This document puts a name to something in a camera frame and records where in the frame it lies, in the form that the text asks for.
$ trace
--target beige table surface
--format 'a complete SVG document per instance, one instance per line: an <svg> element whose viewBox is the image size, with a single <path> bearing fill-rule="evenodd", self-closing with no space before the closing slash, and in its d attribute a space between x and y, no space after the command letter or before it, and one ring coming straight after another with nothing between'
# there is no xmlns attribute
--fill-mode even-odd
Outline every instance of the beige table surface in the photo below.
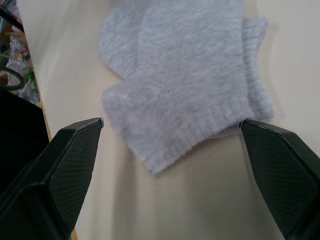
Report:
<svg viewBox="0 0 320 240"><path fill-rule="evenodd" d="M80 240L283 239L252 179L238 136L201 144L154 179L110 127L101 95L121 79L97 54L108 0L18 0L52 136L103 117L92 182L76 224ZM320 1L247 0L270 25L258 63L274 123L320 155Z"/></svg>

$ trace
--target pair of socks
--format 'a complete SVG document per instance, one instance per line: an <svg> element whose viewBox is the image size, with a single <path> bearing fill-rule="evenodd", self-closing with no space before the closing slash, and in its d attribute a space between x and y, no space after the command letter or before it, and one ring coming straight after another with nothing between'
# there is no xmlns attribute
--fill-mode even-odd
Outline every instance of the pair of socks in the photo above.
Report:
<svg viewBox="0 0 320 240"><path fill-rule="evenodd" d="M265 18L238 0L210 7L120 7L104 20L102 61L125 79L103 95L129 147L153 173L245 119L274 112L257 70Z"/></svg>

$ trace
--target textured black plastic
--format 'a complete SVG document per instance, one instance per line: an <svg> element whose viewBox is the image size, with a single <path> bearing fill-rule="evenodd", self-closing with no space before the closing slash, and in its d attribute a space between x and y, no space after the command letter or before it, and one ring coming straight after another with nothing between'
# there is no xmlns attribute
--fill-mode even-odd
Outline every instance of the textured black plastic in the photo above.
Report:
<svg viewBox="0 0 320 240"><path fill-rule="evenodd" d="M285 129L245 121L241 130L255 181L283 236L307 229L305 223L311 221L311 211L319 205L316 173L320 159L295 133Z"/></svg>
<svg viewBox="0 0 320 240"><path fill-rule="evenodd" d="M0 197L0 239L67 240L94 168L101 118L60 130Z"/></svg>

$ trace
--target table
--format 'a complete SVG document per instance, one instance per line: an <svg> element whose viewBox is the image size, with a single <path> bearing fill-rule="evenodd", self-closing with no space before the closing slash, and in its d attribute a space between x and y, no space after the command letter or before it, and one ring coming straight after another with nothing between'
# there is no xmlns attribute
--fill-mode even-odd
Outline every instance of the table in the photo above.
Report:
<svg viewBox="0 0 320 240"><path fill-rule="evenodd" d="M103 117L80 240L283 239L253 180L238 136L210 140L159 178L108 123L101 95L121 79L99 60L100 24L111 0L18 0L52 136ZM317 0L246 0L247 16L269 18L259 72L276 106L273 121L320 155L320 16Z"/></svg>

